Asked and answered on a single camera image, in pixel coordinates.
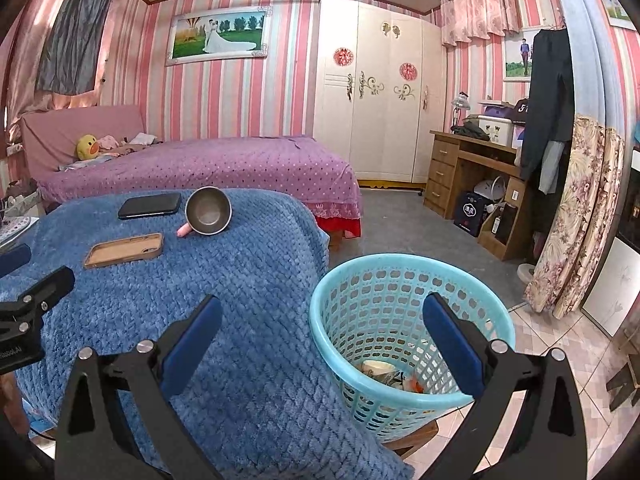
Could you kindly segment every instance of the pink sofa cover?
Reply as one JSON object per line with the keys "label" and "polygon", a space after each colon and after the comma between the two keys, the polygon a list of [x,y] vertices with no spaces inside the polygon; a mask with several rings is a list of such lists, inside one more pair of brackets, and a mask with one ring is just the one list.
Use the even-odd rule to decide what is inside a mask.
{"label": "pink sofa cover", "polygon": [[80,137],[111,135],[132,139],[144,132],[140,109],[135,105],[65,108],[24,114],[20,120],[27,166],[36,181],[76,160]]}

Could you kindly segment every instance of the polka dot bedspread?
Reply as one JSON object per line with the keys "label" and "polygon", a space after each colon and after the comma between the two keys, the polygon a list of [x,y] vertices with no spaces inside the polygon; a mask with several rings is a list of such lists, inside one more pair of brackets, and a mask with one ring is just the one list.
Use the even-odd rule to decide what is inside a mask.
{"label": "polka dot bedspread", "polygon": [[359,219],[351,166],[310,137],[244,137],[167,142],[39,183],[45,200],[151,189],[269,189],[303,202],[317,218]]}

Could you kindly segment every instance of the wardrobe door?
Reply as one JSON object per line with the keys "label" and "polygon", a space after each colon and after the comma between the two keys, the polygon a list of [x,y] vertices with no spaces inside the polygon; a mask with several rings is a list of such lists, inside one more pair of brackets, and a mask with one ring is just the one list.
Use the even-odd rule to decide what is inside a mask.
{"label": "wardrobe door", "polygon": [[351,132],[351,163],[357,178],[383,176],[391,54],[391,12],[359,5],[356,92]]}
{"label": "wardrobe door", "polygon": [[318,39],[318,76],[314,138],[349,160],[358,44],[358,3],[322,0]]}
{"label": "wardrobe door", "polygon": [[412,182],[427,182],[433,149],[431,131],[444,131],[446,59],[447,51],[442,46],[440,28],[431,23],[422,22],[422,88],[420,89],[420,120]]}
{"label": "wardrobe door", "polygon": [[420,115],[422,20],[393,12],[390,36],[382,172],[385,180],[411,182]]}

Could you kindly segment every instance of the framed picture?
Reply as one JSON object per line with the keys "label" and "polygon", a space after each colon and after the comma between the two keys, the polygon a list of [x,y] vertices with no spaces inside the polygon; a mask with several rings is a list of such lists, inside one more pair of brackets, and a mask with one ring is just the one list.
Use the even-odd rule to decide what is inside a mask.
{"label": "framed picture", "polygon": [[174,16],[167,64],[267,57],[272,13],[272,7],[236,7]]}
{"label": "framed picture", "polygon": [[543,27],[523,28],[502,42],[505,81],[531,81],[533,38]]}
{"label": "framed picture", "polygon": [[618,0],[602,0],[604,8],[607,11],[609,17],[609,24],[611,27],[628,28],[629,30],[636,30],[635,25],[631,22],[631,18],[622,8]]}

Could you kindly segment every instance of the metal screw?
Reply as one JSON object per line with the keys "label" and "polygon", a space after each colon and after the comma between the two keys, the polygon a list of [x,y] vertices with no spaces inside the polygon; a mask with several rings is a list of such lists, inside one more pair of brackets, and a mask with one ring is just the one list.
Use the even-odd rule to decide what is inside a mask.
{"label": "metal screw", "polygon": [[94,350],[89,346],[85,346],[84,348],[81,348],[80,351],[78,352],[78,357],[81,358],[82,360],[85,360],[91,357],[93,354],[94,354]]}
{"label": "metal screw", "polygon": [[491,350],[496,352],[497,354],[505,354],[509,349],[509,345],[505,343],[502,339],[494,339],[491,341]]}
{"label": "metal screw", "polygon": [[136,345],[136,350],[141,354],[148,354],[154,349],[154,342],[151,339],[143,339]]}
{"label": "metal screw", "polygon": [[564,361],[564,359],[566,358],[566,354],[559,348],[552,348],[551,357],[556,361]]}

